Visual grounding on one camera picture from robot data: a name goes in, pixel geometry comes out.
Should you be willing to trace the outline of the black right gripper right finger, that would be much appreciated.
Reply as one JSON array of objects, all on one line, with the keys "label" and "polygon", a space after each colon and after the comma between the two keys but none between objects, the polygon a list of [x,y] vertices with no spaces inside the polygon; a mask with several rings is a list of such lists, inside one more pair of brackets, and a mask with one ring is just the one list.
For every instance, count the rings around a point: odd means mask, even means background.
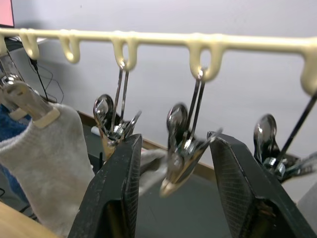
[{"label": "black right gripper right finger", "polygon": [[275,176],[238,139],[210,144],[225,217],[234,238],[315,238],[317,235]]}]

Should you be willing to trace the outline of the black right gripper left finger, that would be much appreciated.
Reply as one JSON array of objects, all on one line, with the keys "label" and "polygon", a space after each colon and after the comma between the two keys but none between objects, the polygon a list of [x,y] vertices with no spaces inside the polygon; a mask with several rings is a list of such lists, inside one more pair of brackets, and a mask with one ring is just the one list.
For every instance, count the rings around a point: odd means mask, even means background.
[{"label": "black right gripper left finger", "polygon": [[142,136],[121,141],[90,182],[70,238],[133,238],[139,199]]}]

